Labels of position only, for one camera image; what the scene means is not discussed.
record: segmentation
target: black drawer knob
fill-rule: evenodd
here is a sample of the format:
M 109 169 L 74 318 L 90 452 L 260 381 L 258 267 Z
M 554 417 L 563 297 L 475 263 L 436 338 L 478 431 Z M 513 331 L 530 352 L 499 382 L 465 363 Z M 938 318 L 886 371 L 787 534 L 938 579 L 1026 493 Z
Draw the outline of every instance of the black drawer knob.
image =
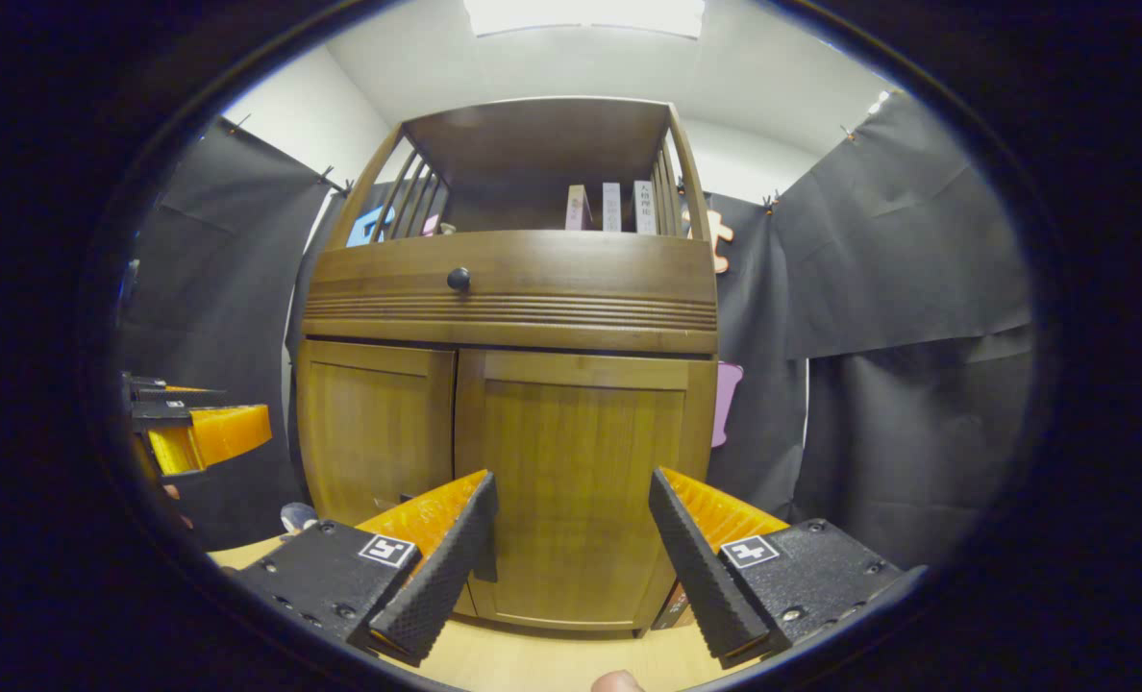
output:
M 465 267 L 453 268 L 453 271 L 447 275 L 447 284 L 457 290 L 469 289 L 469 271 Z

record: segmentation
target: pink object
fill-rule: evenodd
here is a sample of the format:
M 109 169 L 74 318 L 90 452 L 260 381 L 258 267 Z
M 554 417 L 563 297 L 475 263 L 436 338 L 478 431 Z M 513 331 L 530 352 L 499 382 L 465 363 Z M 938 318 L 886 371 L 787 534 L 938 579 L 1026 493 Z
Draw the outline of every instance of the pink object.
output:
M 733 363 L 716 363 L 716 419 L 713 420 L 713 446 L 725 443 L 725 419 L 729 404 L 733 403 L 733 391 L 742 381 L 742 367 Z

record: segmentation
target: white wall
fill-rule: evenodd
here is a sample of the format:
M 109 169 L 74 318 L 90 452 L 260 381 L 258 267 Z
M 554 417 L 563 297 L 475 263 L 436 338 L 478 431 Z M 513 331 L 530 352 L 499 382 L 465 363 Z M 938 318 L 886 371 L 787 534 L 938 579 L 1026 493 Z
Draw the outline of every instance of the white wall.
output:
M 311 170 L 335 167 L 329 177 L 339 185 L 356 180 L 389 130 L 322 46 L 268 75 L 224 113 L 235 123 L 247 114 L 242 130 Z
M 682 127 L 703 191 L 756 204 L 774 187 L 781 193 L 789 190 L 820 159 L 796 146 L 716 123 L 682 119 Z

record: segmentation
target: ceiling light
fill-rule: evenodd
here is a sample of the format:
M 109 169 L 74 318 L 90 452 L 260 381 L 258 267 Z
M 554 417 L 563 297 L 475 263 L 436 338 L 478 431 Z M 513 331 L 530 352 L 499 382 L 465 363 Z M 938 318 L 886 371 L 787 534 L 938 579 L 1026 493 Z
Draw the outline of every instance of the ceiling light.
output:
M 465 0 L 475 35 L 523 27 L 636 27 L 699 39 L 703 0 Z

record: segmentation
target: cabinet door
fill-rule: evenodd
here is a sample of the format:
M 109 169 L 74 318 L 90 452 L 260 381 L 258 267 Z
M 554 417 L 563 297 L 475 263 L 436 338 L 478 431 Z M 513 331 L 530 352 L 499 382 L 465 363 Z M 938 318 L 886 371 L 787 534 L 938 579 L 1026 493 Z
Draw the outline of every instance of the cabinet door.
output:
M 496 474 L 497 581 L 478 617 L 636 629 L 673 586 L 646 508 L 658 465 L 703 477 L 715 361 L 460 351 L 457 476 Z
M 456 352 L 301 343 L 298 435 L 320 517 L 356 525 L 452 481 Z

